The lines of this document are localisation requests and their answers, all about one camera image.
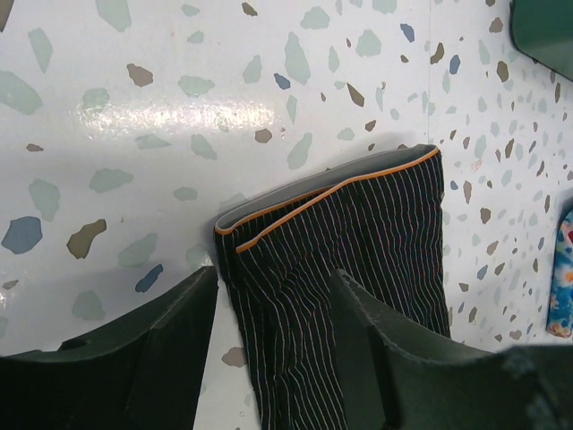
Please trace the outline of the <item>black pinstriped underwear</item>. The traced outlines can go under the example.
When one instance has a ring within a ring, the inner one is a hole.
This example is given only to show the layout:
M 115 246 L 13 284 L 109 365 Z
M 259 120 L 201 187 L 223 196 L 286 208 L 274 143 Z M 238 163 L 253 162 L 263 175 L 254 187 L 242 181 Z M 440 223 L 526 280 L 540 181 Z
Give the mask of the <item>black pinstriped underwear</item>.
M 329 278 L 342 270 L 449 336 L 444 178 L 433 145 L 389 150 L 244 202 L 214 227 L 264 429 L 344 429 Z

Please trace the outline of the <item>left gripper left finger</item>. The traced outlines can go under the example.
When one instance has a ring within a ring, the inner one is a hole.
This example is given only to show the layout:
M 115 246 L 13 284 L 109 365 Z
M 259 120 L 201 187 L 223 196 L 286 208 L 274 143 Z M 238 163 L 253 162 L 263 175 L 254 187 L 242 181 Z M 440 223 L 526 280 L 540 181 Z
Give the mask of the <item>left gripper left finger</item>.
M 56 351 L 1 359 L 3 429 L 191 429 L 218 295 L 202 267 Z

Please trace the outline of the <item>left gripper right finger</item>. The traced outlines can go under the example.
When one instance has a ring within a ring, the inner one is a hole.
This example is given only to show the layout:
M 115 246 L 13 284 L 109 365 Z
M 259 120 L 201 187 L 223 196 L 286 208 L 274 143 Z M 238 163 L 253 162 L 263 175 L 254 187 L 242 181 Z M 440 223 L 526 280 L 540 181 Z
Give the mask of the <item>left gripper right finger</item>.
M 572 348 L 490 353 L 430 331 L 350 275 L 329 281 L 351 429 L 570 429 Z

